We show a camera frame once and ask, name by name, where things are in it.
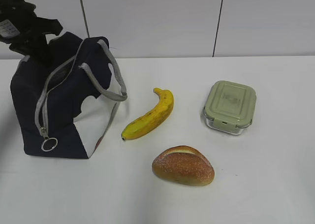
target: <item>white tabletop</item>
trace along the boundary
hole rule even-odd
[[[89,160],[65,160],[24,154],[9,92],[18,61],[0,61],[0,223],[315,223],[315,57],[118,62],[128,101]],[[218,80],[256,90],[253,124],[240,136],[210,130],[200,117]],[[126,124],[158,102],[154,87],[173,92],[172,114],[123,142]],[[154,158],[178,145],[209,159],[212,184],[182,186],[152,173]]]

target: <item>glass food container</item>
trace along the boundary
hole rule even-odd
[[[241,134],[252,124],[256,104],[255,90],[249,86],[218,81],[211,88],[203,114],[210,128]]]

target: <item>insulated lunch bag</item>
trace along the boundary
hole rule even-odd
[[[105,37],[82,40],[67,32],[51,40],[49,49],[52,66],[25,56],[11,81],[24,151],[32,156],[88,159],[119,103],[127,99],[126,86]],[[120,94],[108,90],[109,64]]]

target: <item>crusty bread crust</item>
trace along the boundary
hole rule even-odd
[[[165,150],[153,161],[152,170],[164,180],[190,186],[207,185],[215,176],[210,162],[189,146]]]

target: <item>bag handle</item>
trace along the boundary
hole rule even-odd
[[[89,79],[91,80],[91,82],[93,83],[93,85],[95,86],[95,88],[102,94],[104,95],[105,97],[113,100],[113,101],[116,101],[113,109],[112,109],[112,112],[110,114],[110,118],[109,118],[109,121],[108,121],[108,124],[104,130],[104,133],[103,135],[101,136],[100,138],[100,141],[103,139],[103,137],[105,136],[106,132],[108,131],[109,127],[111,126],[115,116],[116,116],[116,113],[117,113],[117,110],[118,110],[118,107],[120,105],[120,102],[121,101],[125,101],[127,99],[127,89],[126,89],[126,85],[124,83],[124,80],[123,80],[123,77],[121,75],[121,72],[120,72],[120,69],[119,69],[119,66],[116,62],[116,59],[114,58],[114,56],[112,55],[112,53],[109,51],[109,48],[107,46],[107,44],[104,42],[104,40],[100,39],[98,42],[97,42],[103,49],[104,53],[106,54],[106,56],[108,57],[110,63],[112,64],[113,66],[113,71],[114,71],[114,75],[115,75],[115,79],[117,80],[118,84],[120,85],[121,87],[121,90],[120,90],[120,93],[121,95],[119,94],[116,94],[114,92],[111,92],[109,90],[106,90],[104,89],[100,83],[98,82],[98,80],[95,78],[90,66],[86,63],[82,63],[79,68],[83,69],[85,71],[85,73],[88,75]]]

